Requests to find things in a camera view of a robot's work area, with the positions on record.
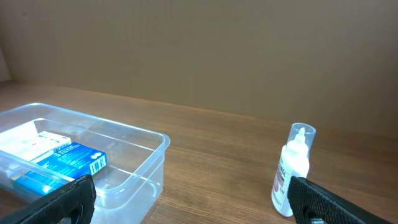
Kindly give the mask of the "clear plastic container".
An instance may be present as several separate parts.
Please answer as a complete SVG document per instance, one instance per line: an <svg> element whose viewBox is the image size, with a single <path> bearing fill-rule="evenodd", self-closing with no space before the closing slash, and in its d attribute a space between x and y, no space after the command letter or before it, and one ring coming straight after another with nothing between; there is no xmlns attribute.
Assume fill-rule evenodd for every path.
<svg viewBox="0 0 398 224"><path fill-rule="evenodd" d="M162 193L165 152L170 145L167 135L43 103L3 111L1 133L29 121L39 133L66 136L72 143L106 153L108 164L91 175L96 200L90 223L140 223ZM75 180L37 165L50 155L32 162L1 150L1 202L16 201L15 208L1 208L1 218L45 196L13 186L23 171L38 172L63 185Z"/></svg>

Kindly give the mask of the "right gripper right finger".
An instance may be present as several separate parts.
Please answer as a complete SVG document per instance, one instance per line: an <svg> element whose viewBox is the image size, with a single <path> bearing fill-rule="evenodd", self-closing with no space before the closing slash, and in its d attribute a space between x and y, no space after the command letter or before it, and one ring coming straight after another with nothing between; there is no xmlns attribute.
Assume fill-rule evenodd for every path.
<svg viewBox="0 0 398 224"><path fill-rule="evenodd" d="M291 178L287 197L298 224L391 224L304 177Z"/></svg>

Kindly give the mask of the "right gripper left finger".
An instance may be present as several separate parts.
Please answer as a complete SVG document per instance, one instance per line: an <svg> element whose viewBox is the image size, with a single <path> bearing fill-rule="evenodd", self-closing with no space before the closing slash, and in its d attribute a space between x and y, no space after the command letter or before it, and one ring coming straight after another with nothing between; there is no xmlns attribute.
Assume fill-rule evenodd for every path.
<svg viewBox="0 0 398 224"><path fill-rule="evenodd" d="M87 224L93 217L95 200L93 178L86 174L1 218L1 224L54 224L64 218Z"/></svg>

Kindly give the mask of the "blue medicine box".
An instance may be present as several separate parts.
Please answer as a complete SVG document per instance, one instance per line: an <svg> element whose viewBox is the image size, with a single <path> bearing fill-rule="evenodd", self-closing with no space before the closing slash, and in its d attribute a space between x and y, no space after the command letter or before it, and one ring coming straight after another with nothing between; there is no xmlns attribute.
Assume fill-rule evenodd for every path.
<svg viewBox="0 0 398 224"><path fill-rule="evenodd" d="M107 164L108 158L105 152L77 142L71 143L37 163L45 169L73 179L86 174L94 175ZM53 192L63 184L54 178L27 170L14 178L13 186L29 194L42 196Z"/></svg>

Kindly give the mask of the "white dropper bottle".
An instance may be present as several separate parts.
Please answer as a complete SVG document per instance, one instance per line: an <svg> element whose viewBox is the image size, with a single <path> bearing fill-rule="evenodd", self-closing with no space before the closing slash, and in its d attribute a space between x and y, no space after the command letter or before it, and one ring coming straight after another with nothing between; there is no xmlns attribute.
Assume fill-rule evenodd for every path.
<svg viewBox="0 0 398 224"><path fill-rule="evenodd" d="M282 147L271 191L274 208L284 217L293 215L287 197L293 176L306 178L310 170L309 155L316 129L305 123L294 123L287 143Z"/></svg>

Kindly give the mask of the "white medicine box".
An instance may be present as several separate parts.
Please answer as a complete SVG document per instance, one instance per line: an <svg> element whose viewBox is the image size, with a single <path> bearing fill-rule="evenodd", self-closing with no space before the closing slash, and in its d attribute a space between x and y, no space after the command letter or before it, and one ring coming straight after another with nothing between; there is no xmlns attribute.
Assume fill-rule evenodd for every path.
<svg viewBox="0 0 398 224"><path fill-rule="evenodd" d="M38 132L33 121L1 133L1 150L25 161L53 154L72 143L71 139L47 131Z"/></svg>

